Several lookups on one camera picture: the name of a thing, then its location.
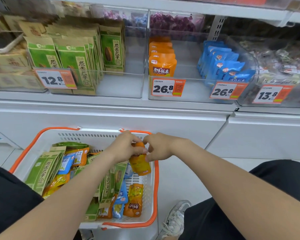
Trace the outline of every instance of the shopping basket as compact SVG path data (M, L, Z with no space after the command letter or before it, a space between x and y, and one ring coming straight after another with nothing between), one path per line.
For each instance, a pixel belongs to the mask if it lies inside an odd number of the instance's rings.
M82 129L68 127L49 127L41 130L31 144L23 151L20 157L9 170L23 182L27 179L32 167L38 157L49 151L52 144L62 141L76 141L89 144L90 152L100 152L106 149L123 129ZM133 134L143 139L147 131L131 130ZM151 162L151 174L139 176L133 174L131 179L126 179L127 189L133 183L144 185L143 207L141 216L129 218L123 216L122 219L98 219L94 222L82 222L80 229L109 229L109 228L138 228L150 226L157 217L157 193L159 186L159 164Z

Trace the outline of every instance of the price tag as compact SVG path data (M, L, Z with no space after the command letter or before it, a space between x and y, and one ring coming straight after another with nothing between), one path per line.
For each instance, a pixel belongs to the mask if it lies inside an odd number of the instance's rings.
M281 104L293 87L293 85L263 85L253 103Z
M153 96L174 96L181 97L186 80L184 79L158 79L152 82Z
M70 70L38 68L34 70L46 88L77 89Z
M218 81L212 90L210 98L236 100L247 86L248 83Z

